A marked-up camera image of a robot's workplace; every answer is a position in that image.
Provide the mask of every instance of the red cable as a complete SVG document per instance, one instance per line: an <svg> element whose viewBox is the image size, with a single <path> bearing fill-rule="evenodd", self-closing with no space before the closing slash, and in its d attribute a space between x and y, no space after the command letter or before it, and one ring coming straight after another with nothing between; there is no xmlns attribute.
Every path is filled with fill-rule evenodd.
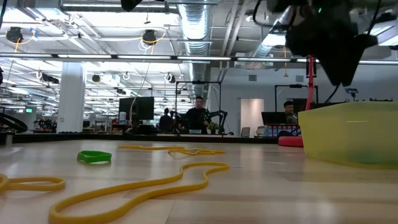
<svg viewBox="0 0 398 224"><path fill-rule="evenodd" d="M308 58L308 97L307 104L305 105L305 110L309 110L312 102L313 95L313 57L312 55Z"/></svg>

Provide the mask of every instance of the green rubber band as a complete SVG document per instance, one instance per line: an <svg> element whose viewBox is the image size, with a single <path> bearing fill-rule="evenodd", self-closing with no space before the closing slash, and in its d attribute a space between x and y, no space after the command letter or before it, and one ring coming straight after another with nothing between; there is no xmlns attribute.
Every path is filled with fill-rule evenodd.
<svg viewBox="0 0 398 224"><path fill-rule="evenodd" d="M93 162L111 162L112 154L101 151L81 151L77 159L87 163Z"/></svg>

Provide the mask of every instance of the man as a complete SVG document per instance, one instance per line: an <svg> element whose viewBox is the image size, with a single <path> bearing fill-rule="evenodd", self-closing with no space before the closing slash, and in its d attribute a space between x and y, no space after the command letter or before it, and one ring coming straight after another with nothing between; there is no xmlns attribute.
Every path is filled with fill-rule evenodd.
<svg viewBox="0 0 398 224"><path fill-rule="evenodd" d="M297 122L297 115L293 113L294 105L292 101L286 101L284 103L285 108L285 116L286 116L286 123L287 124L298 124Z"/></svg>
<svg viewBox="0 0 398 224"><path fill-rule="evenodd" d="M189 129L201 130L202 134L207 134L207 126L210 123L208 111L203 108L203 98L198 96L195 101L195 107L189 109L185 116L188 118Z"/></svg>
<svg viewBox="0 0 398 224"><path fill-rule="evenodd" d="M169 116L169 109L164 109L164 115L160 117L159 129L164 132L171 132L173 125L173 118Z"/></svg>

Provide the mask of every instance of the red object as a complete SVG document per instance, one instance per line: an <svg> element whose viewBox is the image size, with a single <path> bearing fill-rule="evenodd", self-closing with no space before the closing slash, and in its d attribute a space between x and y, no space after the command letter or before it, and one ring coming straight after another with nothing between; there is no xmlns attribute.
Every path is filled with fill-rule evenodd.
<svg viewBox="0 0 398 224"><path fill-rule="evenodd" d="M282 136L278 139L278 145L289 147L304 147L301 136Z"/></svg>
<svg viewBox="0 0 398 224"><path fill-rule="evenodd" d="M308 96L305 110L310 109L313 95L313 57L312 55L308 58ZM278 139L278 145L289 146L289 147L304 147L303 138L301 136L283 136Z"/></svg>

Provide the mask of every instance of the yellow plastic bin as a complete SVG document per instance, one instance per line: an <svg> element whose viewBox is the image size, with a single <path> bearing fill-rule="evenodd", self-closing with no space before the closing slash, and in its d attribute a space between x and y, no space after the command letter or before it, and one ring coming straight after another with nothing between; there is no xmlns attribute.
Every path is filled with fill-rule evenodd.
<svg viewBox="0 0 398 224"><path fill-rule="evenodd" d="M398 103L352 102L298 114L308 157L398 169Z"/></svg>

